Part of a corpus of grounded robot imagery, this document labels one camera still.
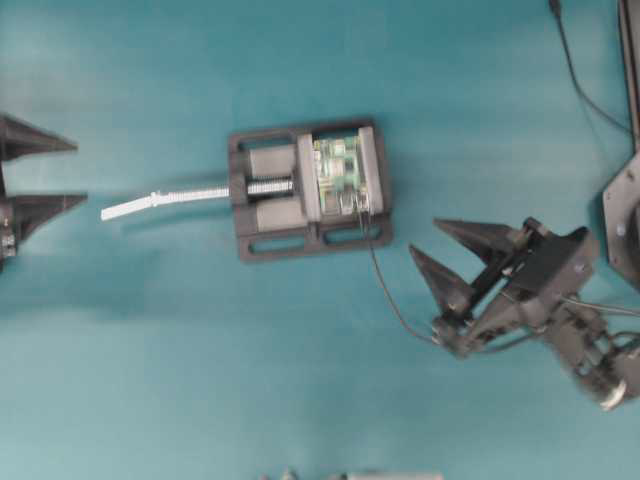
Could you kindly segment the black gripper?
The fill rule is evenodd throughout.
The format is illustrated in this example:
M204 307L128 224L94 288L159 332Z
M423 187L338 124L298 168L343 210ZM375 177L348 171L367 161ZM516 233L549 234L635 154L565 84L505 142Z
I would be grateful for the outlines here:
M439 308L433 339L459 358L518 328L542 331L561 297L589 280L599 250L585 226L559 235L532 217L519 228L444 218L433 223L484 263L468 283L414 244L408 247Z

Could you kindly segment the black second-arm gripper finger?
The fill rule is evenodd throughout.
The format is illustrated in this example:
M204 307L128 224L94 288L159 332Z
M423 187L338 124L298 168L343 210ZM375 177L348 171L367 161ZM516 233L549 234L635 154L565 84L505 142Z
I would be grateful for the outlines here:
M1 197L1 268L35 230L88 199L86 193Z
M1 161L36 154L77 151L76 143L11 115L1 114Z

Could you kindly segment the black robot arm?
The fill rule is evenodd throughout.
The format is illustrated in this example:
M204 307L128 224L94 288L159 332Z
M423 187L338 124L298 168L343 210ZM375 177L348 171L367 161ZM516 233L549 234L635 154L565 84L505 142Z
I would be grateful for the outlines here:
M100 217L225 198L246 262L371 250L392 239L388 165L370 119L233 135L228 167L225 186L153 192ZM611 332L609 308L579 298L599 252L589 229L559 235L534 218L519 228L440 218L435 225L484 267L466 281L410 248L439 306L426 342L465 358L538 339L603 410L638 397L638 333Z

